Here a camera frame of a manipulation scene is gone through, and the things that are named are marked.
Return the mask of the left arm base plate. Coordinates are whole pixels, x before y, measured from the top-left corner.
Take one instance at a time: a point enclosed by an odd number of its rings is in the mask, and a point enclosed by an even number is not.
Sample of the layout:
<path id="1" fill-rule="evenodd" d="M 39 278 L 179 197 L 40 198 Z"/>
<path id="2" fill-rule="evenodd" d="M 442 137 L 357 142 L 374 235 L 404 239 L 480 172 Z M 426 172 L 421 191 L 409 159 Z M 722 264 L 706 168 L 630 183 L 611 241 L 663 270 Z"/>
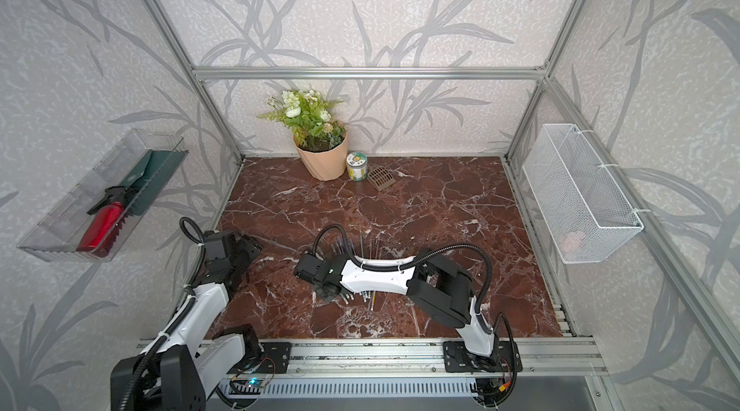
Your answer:
<path id="1" fill-rule="evenodd" d="M 262 357 L 250 364 L 245 374 L 286 374 L 291 357 L 289 342 L 267 342 L 262 345 Z"/>

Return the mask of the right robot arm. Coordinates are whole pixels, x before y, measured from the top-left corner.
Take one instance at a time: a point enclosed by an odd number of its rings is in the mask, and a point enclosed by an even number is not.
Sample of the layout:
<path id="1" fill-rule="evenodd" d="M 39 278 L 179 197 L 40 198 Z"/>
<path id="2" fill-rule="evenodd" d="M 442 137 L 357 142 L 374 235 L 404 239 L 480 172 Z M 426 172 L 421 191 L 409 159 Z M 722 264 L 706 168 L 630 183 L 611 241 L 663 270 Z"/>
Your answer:
<path id="1" fill-rule="evenodd" d="M 486 279 L 478 293 L 472 289 L 473 277 L 449 256 L 456 250 L 472 251 L 485 264 Z M 493 265 L 489 255 L 473 244 L 456 243 L 422 249 L 404 259 L 375 261 L 347 252 L 324 259 L 307 250 L 294 275 L 325 301 L 368 291 L 404 295 L 429 318 L 455 329 L 468 353 L 490 357 L 497 348 L 497 335 L 482 313 Z"/>

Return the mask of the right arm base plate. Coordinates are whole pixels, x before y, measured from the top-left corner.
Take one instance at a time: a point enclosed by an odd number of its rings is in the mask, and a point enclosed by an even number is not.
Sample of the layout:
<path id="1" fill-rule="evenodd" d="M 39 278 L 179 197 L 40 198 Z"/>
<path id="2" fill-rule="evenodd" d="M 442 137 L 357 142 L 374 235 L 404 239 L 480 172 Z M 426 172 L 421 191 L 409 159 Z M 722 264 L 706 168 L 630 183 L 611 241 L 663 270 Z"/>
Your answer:
<path id="1" fill-rule="evenodd" d="M 500 340 L 491 356 L 469 353 L 462 341 L 442 343 L 445 372 L 522 372 L 520 351 L 516 343 Z"/>

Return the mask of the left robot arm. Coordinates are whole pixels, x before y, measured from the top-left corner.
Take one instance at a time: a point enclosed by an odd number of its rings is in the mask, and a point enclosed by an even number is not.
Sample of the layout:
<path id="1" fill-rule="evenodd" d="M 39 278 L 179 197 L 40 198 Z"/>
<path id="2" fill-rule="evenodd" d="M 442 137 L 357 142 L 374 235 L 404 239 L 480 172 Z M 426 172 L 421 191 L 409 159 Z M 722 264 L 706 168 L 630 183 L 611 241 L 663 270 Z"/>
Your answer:
<path id="1" fill-rule="evenodd" d="M 254 238 L 208 232 L 200 239 L 205 270 L 166 327 L 111 373 L 113 410 L 204 410 L 227 374 L 259 365 L 265 353 L 250 324 L 229 328 L 199 352 L 210 326 L 227 308 L 262 251 Z"/>

